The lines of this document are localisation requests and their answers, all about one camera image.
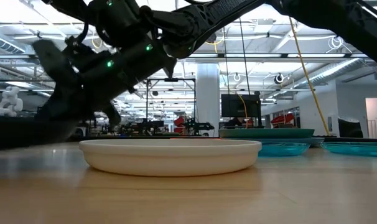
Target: person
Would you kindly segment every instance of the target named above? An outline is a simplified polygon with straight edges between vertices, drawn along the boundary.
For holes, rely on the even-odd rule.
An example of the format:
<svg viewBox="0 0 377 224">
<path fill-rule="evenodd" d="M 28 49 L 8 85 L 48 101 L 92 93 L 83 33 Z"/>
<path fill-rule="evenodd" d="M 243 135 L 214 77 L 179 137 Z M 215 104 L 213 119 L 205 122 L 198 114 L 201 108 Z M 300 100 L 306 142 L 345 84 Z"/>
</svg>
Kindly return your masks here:
<svg viewBox="0 0 377 224">
<path fill-rule="evenodd" d="M 233 118 L 225 123 L 225 127 L 227 129 L 234 129 L 235 126 L 242 126 L 243 125 L 243 118 Z"/>
</svg>

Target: desk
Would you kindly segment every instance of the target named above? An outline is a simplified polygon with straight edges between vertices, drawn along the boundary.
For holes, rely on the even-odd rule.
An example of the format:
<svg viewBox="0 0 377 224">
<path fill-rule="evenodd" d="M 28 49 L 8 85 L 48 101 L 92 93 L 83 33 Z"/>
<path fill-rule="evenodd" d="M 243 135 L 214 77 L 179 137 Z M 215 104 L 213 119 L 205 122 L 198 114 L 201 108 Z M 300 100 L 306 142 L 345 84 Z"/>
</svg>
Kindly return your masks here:
<svg viewBox="0 0 377 224">
<path fill-rule="evenodd" d="M 77 143 L 0 151 L 0 223 L 377 223 L 377 157 L 310 149 L 207 177 L 90 168 Z"/>
</svg>

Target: table surface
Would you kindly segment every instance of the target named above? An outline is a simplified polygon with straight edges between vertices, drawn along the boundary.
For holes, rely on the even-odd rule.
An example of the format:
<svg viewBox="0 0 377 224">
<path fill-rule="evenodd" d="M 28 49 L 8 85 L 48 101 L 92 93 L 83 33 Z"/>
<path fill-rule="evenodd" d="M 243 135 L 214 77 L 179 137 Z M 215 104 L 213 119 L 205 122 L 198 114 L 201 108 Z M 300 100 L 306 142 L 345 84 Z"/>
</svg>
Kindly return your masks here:
<svg viewBox="0 0 377 224">
<path fill-rule="evenodd" d="M 0 223 L 377 223 L 377 157 L 310 149 L 206 177 L 94 170 L 77 143 L 0 151 Z"/>
</svg>

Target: ceiling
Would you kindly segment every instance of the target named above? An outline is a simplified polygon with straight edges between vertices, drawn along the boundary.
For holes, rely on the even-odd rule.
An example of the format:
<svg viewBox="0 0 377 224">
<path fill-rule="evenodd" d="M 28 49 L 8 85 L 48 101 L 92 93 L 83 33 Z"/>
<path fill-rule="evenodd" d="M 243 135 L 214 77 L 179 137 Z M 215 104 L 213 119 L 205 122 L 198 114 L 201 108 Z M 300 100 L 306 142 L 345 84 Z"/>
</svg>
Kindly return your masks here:
<svg viewBox="0 0 377 224">
<path fill-rule="evenodd" d="M 137 0 L 140 6 L 148 5 L 153 10 L 173 11 L 176 8 L 184 7 L 187 3 L 184 0 Z M 175 77 L 195 78 L 197 75 L 197 63 L 216 63 L 218 65 L 221 77 L 220 86 L 226 88 L 225 83 L 234 88 L 247 88 L 247 77 L 250 88 L 276 88 L 274 77 L 281 73 L 286 79 L 282 86 L 295 83 L 304 77 L 302 65 L 298 58 L 289 60 L 265 60 L 258 59 L 257 54 L 295 54 L 297 53 L 296 44 L 293 39 L 291 25 L 287 16 L 280 15 L 269 5 L 262 5 L 257 9 L 245 14 L 240 20 L 227 25 L 224 29 L 216 32 L 217 44 L 204 44 L 195 54 L 227 53 L 234 55 L 234 58 L 188 58 L 181 60 L 175 68 Z M 295 21 L 297 36 L 302 53 L 312 54 L 337 54 L 337 53 L 361 53 L 353 46 L 345 43 L 342 39 L 336 39 L 335 34 L 329 30 L 313 29 Z M 78 35 L 83 29 L 83 23 L 66 15 L 63 15 L 53 9 L 51 6 L 44 4 L 42 1 L 33 0 L 0 0 L 0 38 L 12 43 L 13 46 L 21 49 L 22 52 L 30 54 L 32 47 L 30 44 L 38 40 L 38 36 L 45 39 L 53 40 L 61 49 L 65 47 L 63 42 L 65 37 Z M 107 50 L 107 46 L 98 38 L 94 27 L 90 27 L 88 37 L 84 43 L 96 51 Z M 3 50 L 0 48 L 0 54 L 10 54 L 10 49 Z M 252 54 L 247 58 L 246 66 L 242 57 L 243 55 Z M 341 62 L 342 58 L 320 60 L 307 59 L 305 67 L 309 73 L 328 65 L 332 62 Z M 24 60 L 2 59 L 0 60 L 2 74 L 11 79 L 49 79 L 40 66 L 27 63 Z M 374 65 L 365 65 L 365 68 L 359 74 L 370 73 L 375 69 Z M 151 78 L 165 78 L 163 71 L 158 71 Z M 32 82 L 29 88 L 51 89 L 54 83 L 37 83 Z M 181 91 L 160 91 L 154 98 L 165 98 L 176 100 L 179 98 L 192 99 L 193 92 L 190 85 L 184 82 L 165 83 L 159 82 L 157 88 L 175 88 Z M 139 84 L 138 89 L 145 89 L 145 86 Z M 262 92 L 263 96 L 269 96 L 270 92 Z M 40 96 L 46 98 L 48 94 L 41 92 Z M 130 114 L 142 114 L 143 103 L 146 101 L 140 99 L 137 95 L 123 93 L 118 97 L 121 110 L 128 111 Z M 163 113 L 173 113 L 173 111 L 191 111 L 192 101 L 185 105 L 164 105 Z"/>
</svg>

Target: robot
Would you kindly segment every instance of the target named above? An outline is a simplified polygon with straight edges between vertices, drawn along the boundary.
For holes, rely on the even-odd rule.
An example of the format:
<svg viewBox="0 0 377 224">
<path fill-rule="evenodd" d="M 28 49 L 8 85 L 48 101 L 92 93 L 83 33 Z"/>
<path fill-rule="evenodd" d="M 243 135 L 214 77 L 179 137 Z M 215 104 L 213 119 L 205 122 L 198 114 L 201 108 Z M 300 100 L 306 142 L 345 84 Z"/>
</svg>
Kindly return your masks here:
<svg viewBox="0 0 377 224">
<path fill-rule="evenodd" d="M 18 98 L 20 92 L 19 87 L 7 87 L 2 92 L 2 101 L 0 102 L 0 116 L 17 116 L 16 112 L 22 111 L 22 99 Z"/>
<path fill-rule="evenodd" d="M 88 5 L 83 0 L 42 1 L 85 23 L 78 37 L 65 40 L 63 51 L 49 40 L 32 44 L 56 82 L 53 95 L 35 117 L 42 121 L 79 122 L 103 111 L 119 123 L 113 98 L 124 91 L 133 93 L 134 85 L 160 69 L 171 78 L 178 59 L 262 4 L 308 26 L 332 30 L 377 62 L 377 10 L 362 0 L 186 0 L 191 5 L 172 12 L 139 7 L 135 0 L 93 0 Z M 116 50 L 96 53 L 82 44 L 89 25 Z"/>
</svg>

